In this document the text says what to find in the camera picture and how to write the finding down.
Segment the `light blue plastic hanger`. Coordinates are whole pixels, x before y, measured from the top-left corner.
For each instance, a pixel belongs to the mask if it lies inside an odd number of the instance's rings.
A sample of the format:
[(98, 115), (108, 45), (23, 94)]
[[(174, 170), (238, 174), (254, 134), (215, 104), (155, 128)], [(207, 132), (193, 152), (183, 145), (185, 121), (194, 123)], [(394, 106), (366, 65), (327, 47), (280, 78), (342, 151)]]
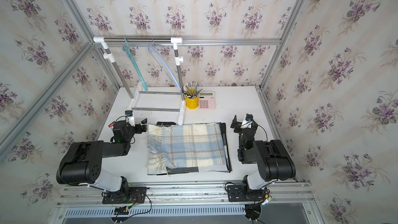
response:
[(156, 60), (158, 65), (162, 68), (165, 69), (167, 76), (169, 79), (174, 83), (174, 85), (181, 90), (180, 84), (176, 77), (174, 76), (173, 72), (171, 71), (170, 67), (168, 66), (167, 62), (163, 59), (159, 51), (156, 49), (154, 44), (151, 44), (148, 46), (148, 51), (152, 55), (152, 57)]

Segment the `teal plastic hanger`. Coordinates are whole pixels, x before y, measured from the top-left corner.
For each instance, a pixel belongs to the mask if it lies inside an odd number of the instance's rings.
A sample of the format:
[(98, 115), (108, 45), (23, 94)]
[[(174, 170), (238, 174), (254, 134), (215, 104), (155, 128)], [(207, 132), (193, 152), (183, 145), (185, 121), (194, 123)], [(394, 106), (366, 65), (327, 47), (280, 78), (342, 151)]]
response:
[(144, 80), (144, 78), (143, 78), (143, 76), (141, 74), (141, 71), (140, 71), (140, 69), (139, 69), (139, 67), (138, 67), (138, 65), (137, 65), (137, 63), (135, 61), (135, 58), (134, 58), (133, 54), (130, 51), (130, 47), (128, 45), (127, 39), (125, 37), (123, 39), (124, 39), (124, 42), (125, 42), (125, 45), (123, 46), (123, 50), (126, 53), (127, 57), (130, 59), (130, 61), (132, 62), (133, 66), (134, 66), (134, 68), (135, 68), (135, 70), (136, 70), (136, 72), (137, 72), (137, 74), (138, 74), (138, 76), (139, 76), (139, 78), (141, 80), (141, 83), (142, 83), (142, 85), (144, 87), (144, 90), (148, 91), (148, 86), (147, 86), (147, 84), (146, 84), (146, 82), (145, 82), (145, 80)]

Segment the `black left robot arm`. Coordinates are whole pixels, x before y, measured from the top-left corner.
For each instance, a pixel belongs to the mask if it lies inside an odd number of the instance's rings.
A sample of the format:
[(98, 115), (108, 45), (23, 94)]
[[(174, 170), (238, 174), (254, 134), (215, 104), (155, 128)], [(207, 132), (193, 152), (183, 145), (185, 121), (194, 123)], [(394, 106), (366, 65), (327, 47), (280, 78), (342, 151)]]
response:
[(129, 119), (113, 123), (114, 136), (110, 142), (72, 143), (60, 162), (56, 180), (61, 185), (86, 185), (109, 193), (126, 194), (127, 179), (102, 168), (104, 158), (122, 157), (129, 153), (135, 134), (147, 131), (147, 119), (132, 126)]

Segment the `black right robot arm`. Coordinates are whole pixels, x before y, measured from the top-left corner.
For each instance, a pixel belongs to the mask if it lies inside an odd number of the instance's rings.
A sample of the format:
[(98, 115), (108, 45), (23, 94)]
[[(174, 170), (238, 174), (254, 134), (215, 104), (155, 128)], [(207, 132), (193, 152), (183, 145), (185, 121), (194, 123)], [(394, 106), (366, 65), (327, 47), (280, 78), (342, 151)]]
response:
[(275, 181), (294, 179), (296, 167), (281, 140), (255, 139), (260, 126), (253, 115), (247, 114), (242, 122), (234, 116), (231, 128), (238, 134), (237, 157), (242, 164), (256, 164), (257, 170), (244, 176), (243, 191), (263, 190)]

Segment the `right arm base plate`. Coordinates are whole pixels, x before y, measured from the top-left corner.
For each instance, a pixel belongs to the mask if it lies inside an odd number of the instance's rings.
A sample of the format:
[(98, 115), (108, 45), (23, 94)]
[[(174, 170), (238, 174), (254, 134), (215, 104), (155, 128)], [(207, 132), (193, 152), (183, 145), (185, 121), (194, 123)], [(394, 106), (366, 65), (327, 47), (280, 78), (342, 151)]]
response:
[(251, 190), (246, 186), (237, 185), (231, 182), (227, 182), (224, 185), (224, 189), (227, 192), (229, 202), (264, 202), (267, 200), (269, 195), (268, 189)]

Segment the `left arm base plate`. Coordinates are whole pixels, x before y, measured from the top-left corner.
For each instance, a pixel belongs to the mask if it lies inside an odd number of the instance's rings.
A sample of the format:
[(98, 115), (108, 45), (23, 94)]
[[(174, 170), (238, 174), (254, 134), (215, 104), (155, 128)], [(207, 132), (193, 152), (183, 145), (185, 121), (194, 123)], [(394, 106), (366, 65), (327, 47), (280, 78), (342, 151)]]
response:
[(130, 187), (127, 192), (104, 192), (102, 204), (139, 204), (146, 199), (147, 187)]

